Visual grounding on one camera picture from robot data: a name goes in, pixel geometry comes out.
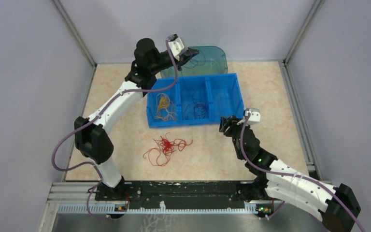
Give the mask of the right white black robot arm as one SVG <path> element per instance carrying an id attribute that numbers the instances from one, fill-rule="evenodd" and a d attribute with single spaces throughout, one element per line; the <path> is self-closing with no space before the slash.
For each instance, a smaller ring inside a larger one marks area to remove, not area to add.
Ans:
<path id="1" fill-rule="evenodd" d="M 330 232 L 350 232 L 353 226 L 364 232 L 358 220 L 361 207 L 353 190 L 314 179 L 289 167 L 260 146 L 248 125 L 249 117 L 221 117 L 219 131 L 232 139 L 237 158 L 256 176 L 253 194 L 291 204 L 319 220 Z"/>

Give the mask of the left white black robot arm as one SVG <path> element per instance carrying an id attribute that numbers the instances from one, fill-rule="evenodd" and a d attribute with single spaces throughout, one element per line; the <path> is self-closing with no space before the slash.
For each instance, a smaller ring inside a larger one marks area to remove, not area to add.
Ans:
<path id="1" fill-rule="evenodd" d="M 130 72 L 115 94 L 88 117 L 78 117 L 74 122 L 75 147 L 92 161 L 100 176 L 100 184 L 114 200 L 120 200 L 126 193 L 124 178 L 112 159 L 114 145 L 109 133 L 126 111 L 147 93 L 157 92 L 153 85 L 156 74 L 169 67 L 175 71 L 199 54 L 189 48 L 177 35 L 169 36 L 166 51 L 159 52 L 150 38 L 140 39 L 134 50 Z"/>

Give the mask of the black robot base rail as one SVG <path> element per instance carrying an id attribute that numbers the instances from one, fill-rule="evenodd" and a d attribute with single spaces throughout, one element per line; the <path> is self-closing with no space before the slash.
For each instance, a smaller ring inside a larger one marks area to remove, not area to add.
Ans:
<path id="1" fill-rule="evenodd" d="M 116 213 L 248 213 L 271 217 L 278 209 L 258 181 L 126 181 L 116 188 L 99 184 L 97 201 L 121 201 Z"/>

